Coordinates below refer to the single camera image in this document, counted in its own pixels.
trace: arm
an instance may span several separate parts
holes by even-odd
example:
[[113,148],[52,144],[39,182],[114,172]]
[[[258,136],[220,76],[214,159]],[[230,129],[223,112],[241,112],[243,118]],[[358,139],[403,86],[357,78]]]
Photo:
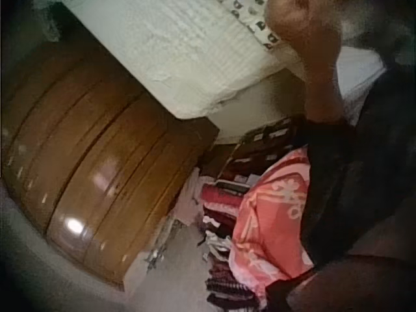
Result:
[[304,63],[307,119],[329,124],[341,120],[343,106],[335,66],[341,36],[334,3],[329,0],[269,0],[266,20]]

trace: wooden cabinet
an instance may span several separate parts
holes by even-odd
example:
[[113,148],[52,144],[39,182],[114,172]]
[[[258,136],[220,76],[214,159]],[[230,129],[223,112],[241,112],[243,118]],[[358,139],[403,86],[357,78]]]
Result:
[[176,120],[88,36],[22,64],[3,79],[7,187],[49,242],[120,284],[218,129]]

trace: white bedding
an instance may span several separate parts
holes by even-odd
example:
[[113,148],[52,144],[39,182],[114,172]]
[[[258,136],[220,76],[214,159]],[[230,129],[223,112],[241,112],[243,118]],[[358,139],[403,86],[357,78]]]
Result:
[[173,115],[205,116],[292,63],[274,54],[217,0],[63,0]]

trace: white floor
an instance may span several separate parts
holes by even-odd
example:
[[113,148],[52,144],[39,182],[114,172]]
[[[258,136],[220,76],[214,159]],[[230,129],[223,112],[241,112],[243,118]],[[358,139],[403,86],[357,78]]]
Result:
[[5,196],[1,187],[1,264],[39,311],[209,312],[196,227],[183,227],[168,243],[164,260],[130,296],[85,273],[57,253]]

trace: person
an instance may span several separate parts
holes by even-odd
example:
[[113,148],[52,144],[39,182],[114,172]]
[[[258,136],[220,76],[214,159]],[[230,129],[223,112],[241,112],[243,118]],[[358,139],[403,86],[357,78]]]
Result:
[[337,3],[269,0],[266,23],[305,68],[311,165],[300,238],[315,267],[266,289],[270,311],[414,311],[415,69],[393,64],[348,125]]

